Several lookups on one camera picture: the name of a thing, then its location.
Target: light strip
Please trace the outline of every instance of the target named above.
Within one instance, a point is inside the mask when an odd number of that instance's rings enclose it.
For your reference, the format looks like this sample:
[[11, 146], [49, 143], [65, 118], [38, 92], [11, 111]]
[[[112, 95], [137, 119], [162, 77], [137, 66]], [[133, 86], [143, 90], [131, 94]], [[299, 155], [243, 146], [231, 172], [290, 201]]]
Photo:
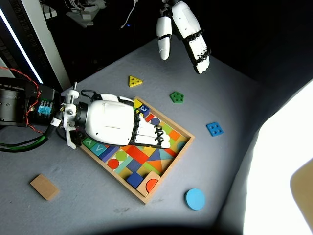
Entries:
[[24, 51], [23, 47], [21, 46], [21, 44], [20, 44], [18, 38], [16, 37], [16, 35], [15, 35], [13, 29], [11, 28], [11, 25], [9, 24], [9, 22], [8, 22], [8, 20], [6, 19], [4, 13], [2, 12], [1, 7], [0, 7], [0, 16], [2, 17], [2, 19], [3, 19], [3, 21], [4, 21], [5, 25], [6, 25], [6, 27], [7, 27], [8, 30], [10, 31], [10, 33], [11, 33], [11, 35], [12, 35], [14, 41], [15, 41], [16, 44], [18, 45], [18, 47], [19, 47], [21, 53], [23, 54], [25, 60], [28, 62], [28, 64], [29, 64], [31, 70], [33, 70], [33, 72], [34, 72], [36, 78], [38, 79], [38, 81], [39, 81], [41, 84], [43, 84], [43, 81], [42, 81], [41, 78], [39, 77], [39, 75], [38, 75], [37, 71], [35, 70], [33, 64], [30, 62], [30, 59], [28, 58], [26, 52]]

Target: number 3 block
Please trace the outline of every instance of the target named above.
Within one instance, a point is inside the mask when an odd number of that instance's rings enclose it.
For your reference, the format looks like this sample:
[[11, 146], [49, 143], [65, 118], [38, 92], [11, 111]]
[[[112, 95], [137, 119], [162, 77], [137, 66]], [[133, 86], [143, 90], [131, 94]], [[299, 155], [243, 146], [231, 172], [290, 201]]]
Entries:
[[147, 106], [145, 106], [144, 104], [142, 104], [139, 107], [139, 111], [143, 114], [143, 117], [145, 118], [149, 114], [150, 109]]

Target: green pentagon block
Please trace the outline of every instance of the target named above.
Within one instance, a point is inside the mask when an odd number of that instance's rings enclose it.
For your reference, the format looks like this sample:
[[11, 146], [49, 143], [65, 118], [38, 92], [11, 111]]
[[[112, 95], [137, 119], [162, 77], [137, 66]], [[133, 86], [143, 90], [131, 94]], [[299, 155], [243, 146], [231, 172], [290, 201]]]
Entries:
[[184, 102], [184, 95], [179, 92], [173, 92], [170, 94], [170, 98], [174, 103], [183, 103]]

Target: robotic hand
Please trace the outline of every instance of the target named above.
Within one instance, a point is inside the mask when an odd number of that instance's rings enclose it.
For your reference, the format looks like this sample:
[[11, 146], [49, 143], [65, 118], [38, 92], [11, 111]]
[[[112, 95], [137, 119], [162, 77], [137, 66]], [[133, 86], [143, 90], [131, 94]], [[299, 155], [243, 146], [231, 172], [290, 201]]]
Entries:
[[199, 22], [186, 3], [181, 0], [162, 0], [164, 8], [156, 24], [159, 53], [163, 60], [170, 54], [172, 20], [183, 38], [187, 52], [197, 73], [203, 73], [210, 64], [209, 51], [202, 37]]
[[68, 104], [64, 105], [63, 127], [66, 130], [67, 144], [76, 149], [70, 131], [83, 127], [86, 134], [97, 142], [110, 145], [139, 145], [155, 148], [169, 148], [170, 137], [161, 126], [153, 126], [134, 110], [131, 99], [112, 94], [97, 94], [95, 91], [82, 90], [89, 97], [91, 105], [79, 102], [73, 104], [79, 96], [76, 83], [67, 94]]

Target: red wire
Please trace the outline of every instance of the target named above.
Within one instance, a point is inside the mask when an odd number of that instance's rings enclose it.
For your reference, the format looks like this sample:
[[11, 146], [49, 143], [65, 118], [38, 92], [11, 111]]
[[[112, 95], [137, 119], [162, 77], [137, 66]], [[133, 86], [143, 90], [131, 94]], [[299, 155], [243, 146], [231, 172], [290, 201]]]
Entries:
[[40, 134], [43, 134], [42, 131], [39, 131], [37, 130], [35, 127], [33, 127], [30, 123], [29, 123], [29, 120], [28, 120], [28, 114], [29, 112], [31, 111], [31, 109], [36, 105], [38, 104], [38, 101], [39, 101], [39, 97], [40, 97], [40, 94], [41, 92], [39, 91], [39, 87], [38, 87], [38, 84], [33, 81], [29, 76], [27, 76], [26, 74], [22, 73], [21, 71], [18, 71], [14, 68], [8, 68], [8, 67], [3, 67], [3, 66], [0, 66], [0, 69], [4, 69], [4, 70], [11, 70], [11, 71], [15, 71], [17, 73], [19, 73], [20, 75], [23, 75], [24, 77], [26, 77], [30, 82], [34, 83], [34, 85], [36, 86], [36, 90], [37, 90], [37, 99], [36, 101], [29, 107], [28, 111], [26, 112], [26, 125], [29, 126], [31, 129], [33, 129], [35, 132], [37, 133], [40, 133]]

